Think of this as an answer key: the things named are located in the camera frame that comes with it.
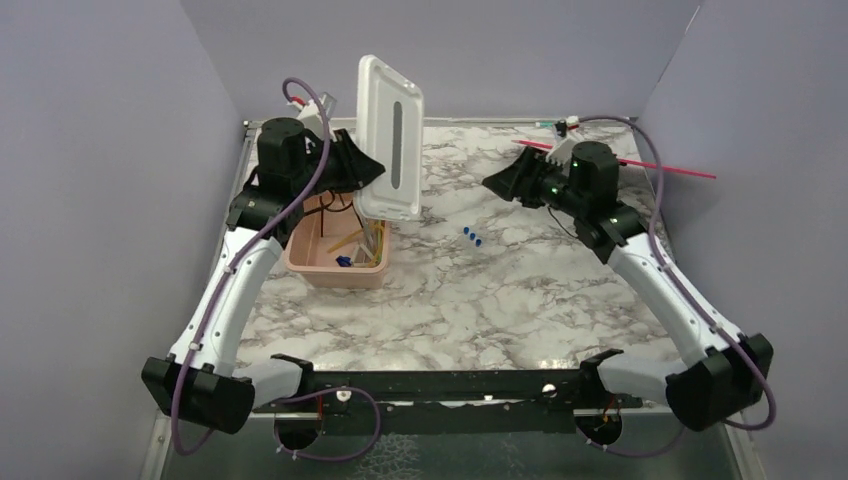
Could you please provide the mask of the black wire ring stand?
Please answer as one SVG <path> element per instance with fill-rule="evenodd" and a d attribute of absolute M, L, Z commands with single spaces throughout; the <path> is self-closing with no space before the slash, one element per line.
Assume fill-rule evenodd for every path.
<path fill-rule="evenodd" d="M 329 213 L 344 212 L 354 206 L 351 198 L 346 198 L 343 194 L 334 192 L 329 193 L 328 201 L 319 200 L 319 234 L 321 237 L 325 235 L 325 222 Z"/>

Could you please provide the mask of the clear plastic lid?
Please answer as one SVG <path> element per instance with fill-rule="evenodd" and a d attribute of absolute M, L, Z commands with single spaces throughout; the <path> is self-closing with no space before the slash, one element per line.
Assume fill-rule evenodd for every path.
<path fill-rule="evenodd" d="M 385 172 L 356 192 L 366 218 L 415 221 L 421 213 L 424 95 L 373 54 L 358 64 L 356 143 Z"/>

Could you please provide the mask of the amber rubber tubing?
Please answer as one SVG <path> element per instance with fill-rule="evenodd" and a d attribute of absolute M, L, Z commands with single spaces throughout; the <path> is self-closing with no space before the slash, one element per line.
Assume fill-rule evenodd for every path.
<path fill-rule="evenodd" d="M 327 254 L 335 254 L 343 247 L 352 245 L 349 253 L 338 256 L 348 256 L 353 262 L 349 268 L 374 268 L 383 260 L 383 251 L 388 238 L 388 225 L 385 221 L 368 221 L 356 230 L 326 250 Z"/>

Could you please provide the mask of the pink plastic bin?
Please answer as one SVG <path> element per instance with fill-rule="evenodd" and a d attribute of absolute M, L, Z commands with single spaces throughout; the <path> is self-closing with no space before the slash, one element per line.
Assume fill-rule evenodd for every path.
<path fill-rule="evenodd" d="M 388 268 L 390 228 L 358 215 L 352 193 L 308 198 L 284 249 L 287 269 L 314 287 L 379 289 Z"/>

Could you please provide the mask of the clear acrylic tube rack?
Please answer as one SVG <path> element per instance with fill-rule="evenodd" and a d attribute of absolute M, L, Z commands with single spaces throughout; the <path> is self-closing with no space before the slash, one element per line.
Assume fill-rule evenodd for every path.
<path fill-rule="evenodd" d="M 483 243 L 480 247 L 474 244 L 474 240 L 469 239 L 469 235 L 462 234 L 459 240 L 459 245 L 464 248 L 464 252 L 474 256 L 499 256 L 517 251 L 521 245 L 516 241 L 511 228 L 496 228 L 494 226 L 466 226 L 471 232 L 476 233 L 477 238 L 480 238 Z"/>

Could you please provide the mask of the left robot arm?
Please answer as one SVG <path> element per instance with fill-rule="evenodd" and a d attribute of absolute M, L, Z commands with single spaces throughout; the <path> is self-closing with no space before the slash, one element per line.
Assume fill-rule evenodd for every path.
<path fill-rule="evenodd" d="M 150 357 L 142 368 L 173 429 L 188 422 L 234 434 L 272 401 L 294 411 L 310 405 L 309 362 L 276 354 L 239 368 L 239 343 L 262 285 L 307 214 L 305 200 L 353 193 L 385 171 L 348 130 L 289 117 L 263 123 L 256 152 L 256 166 L 229 205 L 221 251 L 191 320 L 165 357 Z"/>

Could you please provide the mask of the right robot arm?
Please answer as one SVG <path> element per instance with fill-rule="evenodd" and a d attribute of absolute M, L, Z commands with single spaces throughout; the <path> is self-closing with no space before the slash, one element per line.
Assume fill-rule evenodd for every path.
<path fill-rule="evenodd" d="M 577 143 L 550 160 L 531 147 L 482 184 L 505 201 L 548 207 L 573 220 L 578 240 L 619 275 L 649 308 L 676 347 L 676 362 L 610 350 L 585 360 L 579 398 L 600 407 L 628 394 L 670 408 L 688 430 L 703 431 L 760 401 L 774 355 L 762 334 L 747 335 L 694 288 L 651 232 L 619 198 L 620 162 L 597 141 Z"/>

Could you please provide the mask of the red-edged glass shelf stand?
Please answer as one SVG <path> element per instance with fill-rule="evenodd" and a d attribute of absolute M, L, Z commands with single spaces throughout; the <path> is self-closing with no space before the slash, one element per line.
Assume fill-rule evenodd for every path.
<path fill-rule="evenodd" d="M 540 151 L 543 151 L 543 152 L 546 152 L 546 153 L 549 153 L 553 149 L 553 145 L 551 145 L 551 144 L 545 144 L 545 143 L 531 141 L 531 140 L 513 140 L 513 143 L 516 143 L 516 144 L 519 144 L 519 145 L 522 145 L 522 146 L 525 146 L 525 147 L 531 147 L 531 148 L 534 148 L 534 149 L 537 149 L 537 150 L 540 150 Z M 632 166 L 638 166 L 638 167 L 643 167 L 643 168 L 647 168 L 647 169 L 654 169 L 654 170 L 657 169 L 657 165 L 655 163 L 632 160 L 632 159 L 627 159 L 627 158 L 622 158 L 622 157 L 618 158 L 618 162 L 622 165 L 632 165 Z M 688 175 L 688 176 L 694 176 L 694 177 L 699 177 L 699 178 L 706 178 L 706 179 L 716 179 L 717 178 L 717 176 L 715 174 L 712 174 L 712 173 L 707 173 L 707 172 L 702 172 L 702 171 L 697 171 L 697 170 L 691 170 L 691 169 L 684 169 L 684 168 L 681 168 L 681 167 L 663 166 L 662 170 L 665 171 L 665 172 L 669 172 L 669 173 Z"/>

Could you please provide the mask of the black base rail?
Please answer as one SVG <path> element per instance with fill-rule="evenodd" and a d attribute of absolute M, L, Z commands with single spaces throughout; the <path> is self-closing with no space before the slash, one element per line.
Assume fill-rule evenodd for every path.
<path fill-rule="evenodd" d="M 259 407 L 291 427 L 334 436 L 575 432 L 578 415 L 598 417 L 641 400 L 605 391 L 578 369 L 315 371 L 303 393 Z"/>

